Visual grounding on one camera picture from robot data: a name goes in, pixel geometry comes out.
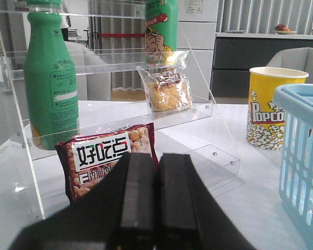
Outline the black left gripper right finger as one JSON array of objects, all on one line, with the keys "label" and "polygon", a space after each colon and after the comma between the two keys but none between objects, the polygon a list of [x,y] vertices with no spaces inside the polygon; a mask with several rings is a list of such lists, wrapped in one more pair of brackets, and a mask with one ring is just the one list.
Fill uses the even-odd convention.
[{"label": "black left gripper right finger", "polygon": [[254,249],[199,177],[189,155],[164,154],[157,182],[157,249]]}]

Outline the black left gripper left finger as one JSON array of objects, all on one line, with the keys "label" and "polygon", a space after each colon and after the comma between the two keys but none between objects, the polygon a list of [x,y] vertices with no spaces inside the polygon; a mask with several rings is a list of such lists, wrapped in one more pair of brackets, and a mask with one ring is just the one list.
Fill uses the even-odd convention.
[{"label": "black left gripper left finger", "polygon": [[154,249],[154,162],[125,153],[82,198],[28,226],[10,249]]}]

